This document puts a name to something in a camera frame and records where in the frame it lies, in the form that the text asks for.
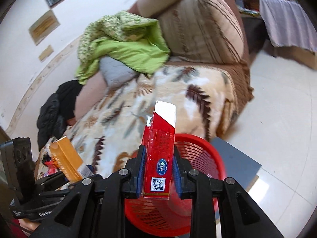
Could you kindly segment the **orange carton box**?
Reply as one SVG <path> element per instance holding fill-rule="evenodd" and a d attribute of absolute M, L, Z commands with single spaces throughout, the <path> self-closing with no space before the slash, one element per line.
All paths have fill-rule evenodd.
<path fill-rule="evenodd" d="M 66 136 L 52 142 L 49 149 L 70 183 L 77 183 L 93 175 Z"/>

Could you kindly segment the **red white carton box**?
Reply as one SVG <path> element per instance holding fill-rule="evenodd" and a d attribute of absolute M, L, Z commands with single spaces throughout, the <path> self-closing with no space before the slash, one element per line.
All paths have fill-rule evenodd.
<path fill-rule="evenodd" d="M 143 196 L 168 199 L 173 170 L 176 105 L 156 101 L 146 123 L 142 145 L 146 148 Z"/>

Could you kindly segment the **grey stool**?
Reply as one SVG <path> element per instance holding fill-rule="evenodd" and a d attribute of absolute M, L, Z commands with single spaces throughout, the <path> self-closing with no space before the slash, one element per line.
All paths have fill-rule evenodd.
<path fill-rule="evenodd" d="M 211 141 L 211 145 L 220 154 L 225 165 L 227 177 L 233 177 L 249 192 L 258 180 L 257 173 L 261 165 L 221 138 L 214 138 Z"/>

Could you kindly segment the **red plastic basket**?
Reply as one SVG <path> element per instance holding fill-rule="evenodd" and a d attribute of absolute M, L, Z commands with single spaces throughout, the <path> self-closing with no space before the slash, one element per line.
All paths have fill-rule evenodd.
<path fill-rule="evenodd" d="M 210 178 L 223 180 L 225 165 L 218 151 L 205 139 L 192 134 L 176 134 L 175 145 L 193 169 Z M 154 236 L 173 237 L 190 232 L 192 200 L 181 200 L 171 183 L 168 200 L 125 200 L 125 215 L 137 229 Z"/>

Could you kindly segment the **black jacket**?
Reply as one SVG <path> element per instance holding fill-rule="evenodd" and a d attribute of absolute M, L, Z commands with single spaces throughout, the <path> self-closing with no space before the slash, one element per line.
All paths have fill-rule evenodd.
<path fill-rule="evenodd" d="M 77 80 L 61 84 L 44 105 L 36 122 L 38 149 L 42 150 L 52 137 L 61 138 L 75 119 L 75 103 L 83 85 Z"/>

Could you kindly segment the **leaf pattern fleece blanket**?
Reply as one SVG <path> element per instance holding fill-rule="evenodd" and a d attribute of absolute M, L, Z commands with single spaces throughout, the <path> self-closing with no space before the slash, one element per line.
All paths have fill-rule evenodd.
<path fill-rule="evenodd" d="M 157 101 L 176 106 L 177 133 L 207 141 L 226 133 L 239 111 L 233 80 L 225 70 L 164 66 L 151 78 L 140 75 L 110 91 L 65 136 L 86 164 L 107 177 L 137 152 Z"/>

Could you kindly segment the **grey quilted pillow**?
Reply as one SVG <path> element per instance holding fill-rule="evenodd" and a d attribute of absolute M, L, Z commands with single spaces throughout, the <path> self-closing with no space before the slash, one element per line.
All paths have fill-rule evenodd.
<path fill-rule="evenodd" d="M 99 71 L 110 90 L 120 88 L 138 75 L 135 70 L 124 63 L 108 56 L 99 59 Z"/>

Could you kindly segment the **green quilt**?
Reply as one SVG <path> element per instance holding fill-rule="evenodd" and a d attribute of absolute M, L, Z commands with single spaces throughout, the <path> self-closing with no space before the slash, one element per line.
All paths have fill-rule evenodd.
<path fill-rule="evenodd" d="M 138 73 L 152 75 L 170 57 L 159 25 L 127 11 L 106 15 L 90 23 L 77 48 L 80 65 L 75 78 L 85 85 L 99 70 L 99 59 L 109 56 Z"/>

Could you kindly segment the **striped beige sofa cushion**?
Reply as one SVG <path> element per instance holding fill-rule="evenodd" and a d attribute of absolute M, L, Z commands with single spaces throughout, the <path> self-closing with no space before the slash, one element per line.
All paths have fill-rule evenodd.
<path fill-rule="evenodd" d="M 242 60 L 243 33 L 224 0 L 180 0 L 158 20 L 172 56 L 179 60 L 213 64 Z"/>

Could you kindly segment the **table with lilac cloth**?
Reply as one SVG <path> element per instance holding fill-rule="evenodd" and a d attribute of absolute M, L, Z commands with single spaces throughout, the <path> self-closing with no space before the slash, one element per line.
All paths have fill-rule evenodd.
<path fill-rule="evenodd" d="M 275 56 L 316 70 L 316 30 L 301 5 L 288 0 L 260 0 Z"/>

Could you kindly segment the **large wall plate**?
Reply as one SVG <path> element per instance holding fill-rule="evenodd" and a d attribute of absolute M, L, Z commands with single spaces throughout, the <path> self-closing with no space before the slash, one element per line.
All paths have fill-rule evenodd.
<path fill-rule="evenodd" d="M 46 38 L 52 31 L 60 26 L 60 23 L 52 10 L 44 13 L 32 26 L 29 28 L 29 34 L 37 46 Z"/>

